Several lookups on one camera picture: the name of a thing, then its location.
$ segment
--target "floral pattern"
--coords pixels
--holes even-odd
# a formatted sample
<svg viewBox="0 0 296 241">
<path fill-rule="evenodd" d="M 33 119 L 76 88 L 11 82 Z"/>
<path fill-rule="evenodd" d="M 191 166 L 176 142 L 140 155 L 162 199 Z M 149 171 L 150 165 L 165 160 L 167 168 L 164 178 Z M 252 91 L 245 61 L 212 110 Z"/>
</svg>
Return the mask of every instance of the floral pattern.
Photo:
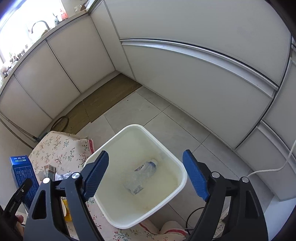
<svg viewBox="0 0 296 241">
<path fill-rule="evenodd" d="M 35 147 L 29 159 L 35 173 L 50 164 L 55 166 L 57 173 L 61 175 L 81 171 L 93 152 L 92 140 L 51 131 Z M 172 225 L 168 227 L 166 224 L 166 230 L 159 231 L 148 219 L 130 229 L 118 229 L 107 221 L 93 197 L 86 202 L 86 205 L 105 241 L 182 241 L 187 234 L 177 222 L 170 221 L 173 222 Z M 79 240 L 73 222 L 67 222 L 67 227 L 70 236 Z"/>
</svg>

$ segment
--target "white plastic bin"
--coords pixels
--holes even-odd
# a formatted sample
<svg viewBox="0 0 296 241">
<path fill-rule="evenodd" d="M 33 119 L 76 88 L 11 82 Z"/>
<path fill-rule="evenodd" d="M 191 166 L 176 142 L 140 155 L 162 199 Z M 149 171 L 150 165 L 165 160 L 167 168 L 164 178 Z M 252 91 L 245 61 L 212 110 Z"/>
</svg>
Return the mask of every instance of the white plastic bin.
<svg viewBox="0 0 296 241">
<path fill-rule="evenodd" d="M 94 162 L 101 151 L 109 154 L 109 166 L 94 196 L 110 224 L 130 228 L 151 216 L 185 186 L 183 164 L 153 135 L 140 125 L 129 125 L 118 132 L 85 162 Z M 126 175 L 146 161 L 158 161 L 155 174 L 132 195 L 123 186 Z"/>
</svg>

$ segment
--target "cabinet panel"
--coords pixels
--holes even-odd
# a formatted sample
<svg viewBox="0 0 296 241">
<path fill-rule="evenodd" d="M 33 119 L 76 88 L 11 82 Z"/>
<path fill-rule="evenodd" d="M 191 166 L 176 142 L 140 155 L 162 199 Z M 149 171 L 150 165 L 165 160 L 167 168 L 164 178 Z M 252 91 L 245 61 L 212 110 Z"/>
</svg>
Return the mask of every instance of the cabinet panel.
<svg viewBox="0 0 296 241">
<path fill-rule="evenodd" d="M 115 70 L 90 17 L 63 29 L 48 43 L 80 92 Z"/>
<path fill-rule="evenodd" d="M 31 53 L 17 70 L 16 78 L 51 118 L 80 94 L 47 43 Z"/>
<path fill-rule="evenodd" d="M 284 82 L 264 119 L 289 148 L 296 139 L 296 56 L 289 61 Z"/>
<path fill-rule="evenodd" d="M 94 22 L 115 69 L 134 78 L 104 2 L 101 2 L 91 13 L 91 19 Z"/>
<path fill-rule="evenodd" d="M 261 122 L 236 152 L 254 171 L 280 168 L 289 154 L 288 148 L 264 122 Z M 296 197 L 296 175 L 290 164 L 281 171 L 258 175 L 280 200 Z"/>
<path fill-rule="evenodd" d="M 181 54 L 172 52 L 173 47 L 168 51 L 123 44 L 138 82 L 183 109 L 231 148 L 247 135 L 271 101 L 269 85 L 261 82 L 259 90 L 245 80 L 251 80 L 249 72 L 238 73 L 243 71 L 237 67 L 233 73 L 233 65 L 229 70 L 218 67 L 220 59 L 205 53 L 193 57 L 195 53 L 188 56 L 188 51 L 195 50 L 186 48 L 180 49 Z"/>
<path fill-rule="evenodd" d="M 0 100 L 0 111 L 15 124 L 39 136 L 52 119 L 31 99 L 15 77 Z"/>
<path fill-rule="evenodd" d="M 105 0 L 120 38 L 167 39 L 239 59 L 277 84 L 290 33 L 264 0 Z"/>
</svg>

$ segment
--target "blue gripper pad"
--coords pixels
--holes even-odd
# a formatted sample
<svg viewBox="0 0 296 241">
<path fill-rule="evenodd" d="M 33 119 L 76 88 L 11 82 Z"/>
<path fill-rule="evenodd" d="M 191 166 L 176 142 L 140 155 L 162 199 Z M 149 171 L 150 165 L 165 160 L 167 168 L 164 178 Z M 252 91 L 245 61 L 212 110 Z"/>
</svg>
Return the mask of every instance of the blue gripper pad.
<svg viewBox="0 0 296 241">
<path fill-rule="evenodd" d="M 183 153 L 183 165 L 189 175 L 193 187 L 197 195 L 206 201 L 210 196 L 209 192 L 207 191 L 207 181 L 196 162 L 197 161 L 190 150 L 186 150 Z"/>
<path fill-rule="evenodd" d="M 84 181 L 83 198 L 87 201 L 89 198 L 93 197 L 98 189 L 98 186 L 106 172 L 109 165 L 109 155 L 106 151 L 102 151 L 97 159 L 93 163 L 87 164 L 84 169 L 89 171 L 89 174 Z"/>
</svg>

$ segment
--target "tiled floor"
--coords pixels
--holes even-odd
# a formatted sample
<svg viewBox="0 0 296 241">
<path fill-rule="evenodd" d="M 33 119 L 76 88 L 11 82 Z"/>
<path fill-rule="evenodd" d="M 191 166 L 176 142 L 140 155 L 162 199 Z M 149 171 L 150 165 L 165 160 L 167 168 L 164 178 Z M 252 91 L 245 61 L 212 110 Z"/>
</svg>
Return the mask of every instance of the tiled floor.
<svg viewBox="0 0 296 241">
<path fill-rule="evenodd" d="M 95 149 L 98 149 L 130 124 L 144 126 L 181 161 L 182 153 L 190 149 L 198 161 L 226 178 L 238 180 L 251 173 L 251 169 L 220 140 L 177 107 L 144 87 L 121 100 L 93 123 L 88 123 L 78 135 L 93 139 Z M 265 211 L 273 194 L 256 175 L 250 180 Z M 224 209 L 229 202 L 230 199 L 226 198 Z M 158 228 L 169 220 L 185 227 L 189 214 L 204 204 L 188 179 L 184 189 L 149 219 Z M 191 216 L 188 223 L 191 227 L 195 226 L 201 212 L 199 210 Z"/>
</svg>

